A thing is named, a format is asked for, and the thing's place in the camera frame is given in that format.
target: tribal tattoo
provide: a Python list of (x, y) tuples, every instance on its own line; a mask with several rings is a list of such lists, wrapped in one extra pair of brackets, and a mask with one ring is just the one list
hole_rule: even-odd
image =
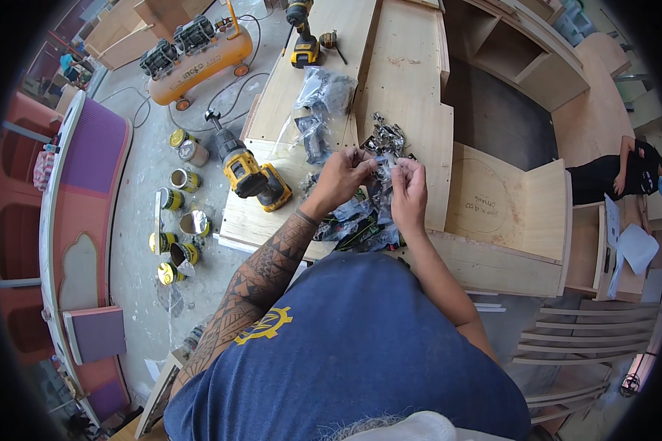
[(211, 366), (238, 334), (261, 319), (282, 297), (317, 227), (317, 221), (297, 209), (236, 270), (196, 350), (179, 371), (172, 396)]

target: pink fabric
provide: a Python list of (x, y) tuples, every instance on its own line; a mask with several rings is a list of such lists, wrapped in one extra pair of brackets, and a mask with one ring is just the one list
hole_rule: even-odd
[(36, 155), (35, 163), (35, 177), (33, 182), (39, 191), (46, 190), (49, 184), (49, 177), (54, 168), (54, 154), (53, 152), (41, 151)]

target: yellow drill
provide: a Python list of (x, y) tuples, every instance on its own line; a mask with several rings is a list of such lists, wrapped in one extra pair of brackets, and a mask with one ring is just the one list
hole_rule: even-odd
[(221, 126), (220, 114), (208, 110), (204, 118), (218, 129), (215, 136), (216, 148), (223, 164), (223, 173), (231, 182), (231, 190), (241, 198), (257, 196), (257, 200), (268, 213), (282, 207), (291, 198), (291, 189), (273, 165), (263, 164), (260, 167), (243, 141)]
[(287, 22), (299, 33), (291, 53), (291, 65), (298, 69), (317, 66), (321, 62), (319, 42), (309, 31), (309, 11), (312, 5), (314, 0), (293, 0), (287, 8)]

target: orange air compressor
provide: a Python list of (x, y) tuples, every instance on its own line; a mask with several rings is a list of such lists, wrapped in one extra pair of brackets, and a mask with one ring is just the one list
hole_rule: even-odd
[(228, 66), (235, 66), (235, 76), (247, 75), (243, 60), (253, 53), (248, 30), (238, 24), (228, 1), (230, 18), (217, 23), (201, 14), (174, 31), (174, 44), (164, 38), (142, 54), (140, 67), (150, 77), (147, 92), (160, 106), (177, 102), (177, 110), (186, 110), (191, 101), (184, 97), (189, 89)]

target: blue shirt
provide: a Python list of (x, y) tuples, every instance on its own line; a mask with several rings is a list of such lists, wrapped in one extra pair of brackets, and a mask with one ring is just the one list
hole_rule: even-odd
[(172, 397), (164, 426), (174, 441), (315, 440), (420, 410), (516, 440), (530, 431), (515, 383), (404, 265), (335, 252)]
[(73, 61), (73, 57), (71, 57), (71, 54), (64, 54), (59, 59), (59, 63), (61, 64), (61, 70), (63, 71), (64, 74), (66, 74), (66, 71), (71, 67), (69, 65), (71, 61)]

